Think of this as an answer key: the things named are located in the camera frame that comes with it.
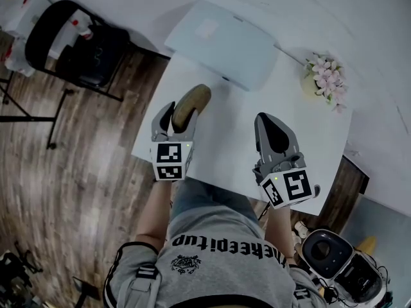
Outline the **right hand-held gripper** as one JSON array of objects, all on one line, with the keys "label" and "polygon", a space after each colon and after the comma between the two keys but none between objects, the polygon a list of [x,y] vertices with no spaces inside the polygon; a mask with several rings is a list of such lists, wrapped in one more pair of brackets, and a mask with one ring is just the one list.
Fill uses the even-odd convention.
[{"label": "right hand-held gripper", "polygon": [[316,198],[320,194],[320,185],[311,181],[310,170],[293,130],[280,119],[260,112],[254,120],[254,132],[260,161],[252,172],[261,200],[280,209]]}]

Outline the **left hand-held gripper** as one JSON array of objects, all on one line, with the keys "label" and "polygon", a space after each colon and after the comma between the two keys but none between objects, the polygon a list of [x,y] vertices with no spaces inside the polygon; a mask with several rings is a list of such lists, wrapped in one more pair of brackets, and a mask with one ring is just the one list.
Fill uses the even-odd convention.
[{"label": "left hand-held gripper", "polygon": [[183,180],[193,158],[194,134],[198,119],[193,109],[184,121],[181,133],[168,135],[175,102],[164,106],[152,120],[150,156],[157,181]]}]

